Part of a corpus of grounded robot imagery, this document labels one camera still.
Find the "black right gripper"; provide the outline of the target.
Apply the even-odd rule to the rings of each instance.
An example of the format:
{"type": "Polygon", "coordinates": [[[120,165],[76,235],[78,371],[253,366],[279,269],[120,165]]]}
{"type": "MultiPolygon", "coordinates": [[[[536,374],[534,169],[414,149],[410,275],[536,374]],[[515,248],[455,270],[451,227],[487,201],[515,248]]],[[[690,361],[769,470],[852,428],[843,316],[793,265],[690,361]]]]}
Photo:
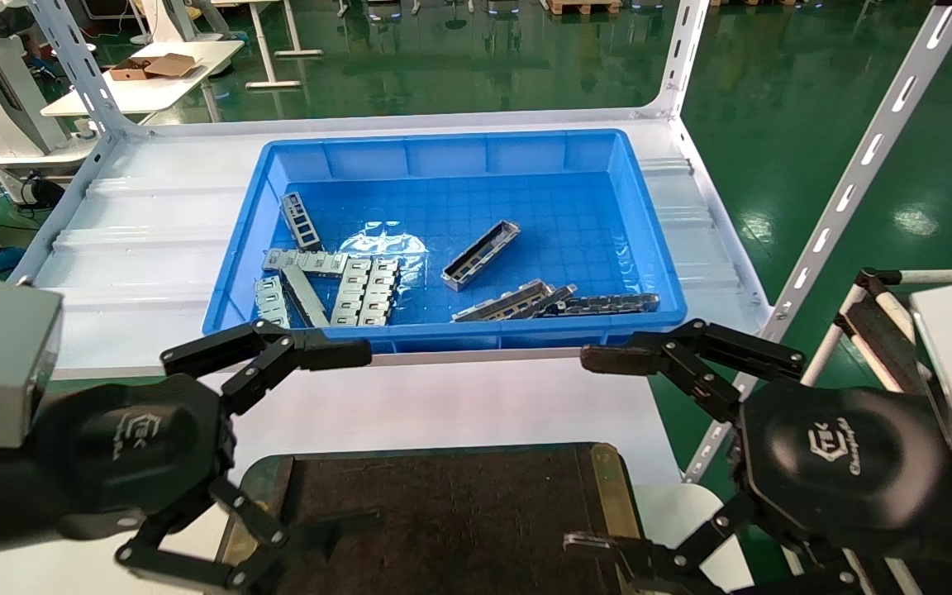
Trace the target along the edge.
{"type": "Polygon", "coordinates": [[[634,594],[772,594],[737,534],[952,564],[952,449],[928,400],[876,388],[768,384],[738,407],[744,491],[638,491],[638,535],[568,532],[634,594]]]}

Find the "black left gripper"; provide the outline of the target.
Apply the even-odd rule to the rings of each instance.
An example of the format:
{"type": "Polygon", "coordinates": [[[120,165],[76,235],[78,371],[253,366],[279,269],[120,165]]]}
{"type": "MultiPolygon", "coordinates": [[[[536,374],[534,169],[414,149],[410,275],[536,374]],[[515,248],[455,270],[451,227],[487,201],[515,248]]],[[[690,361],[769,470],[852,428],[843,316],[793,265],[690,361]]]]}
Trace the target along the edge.
{"type": "Polygon", "coordinates": [[[223,478],[233,464],[231,415],[243,415],[294,370],[363,368],[366,339],[258,319],[161,354],[159,382],[103,384],[53,400],[18,448],[0,448],[0,550],[131,531],[116,562],[136,578],[200,593],[269,593],[288,532],[223,478]],[[242,364],[221,395],[195,378],[242,364]],[[162,550],[170,532],[218,505],[256,541],[238,564],[162,550]]]}

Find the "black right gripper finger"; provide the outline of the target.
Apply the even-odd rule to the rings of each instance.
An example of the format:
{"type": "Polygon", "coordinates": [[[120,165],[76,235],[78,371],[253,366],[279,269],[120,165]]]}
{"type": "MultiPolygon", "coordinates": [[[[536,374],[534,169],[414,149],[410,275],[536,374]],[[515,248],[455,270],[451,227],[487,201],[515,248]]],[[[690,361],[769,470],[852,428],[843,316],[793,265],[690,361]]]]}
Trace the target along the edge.
{"type": "Polygon", "coordinates": [[[583,369],[604,375],[664,376],[722,423],[736,421],[740,390],[712,365],[756,379],[798,380],[806,362],[806,356],[793,348],[702,319],[672,331],[636,332],[623,345],[586,345],[581,350],[583,369]]]}

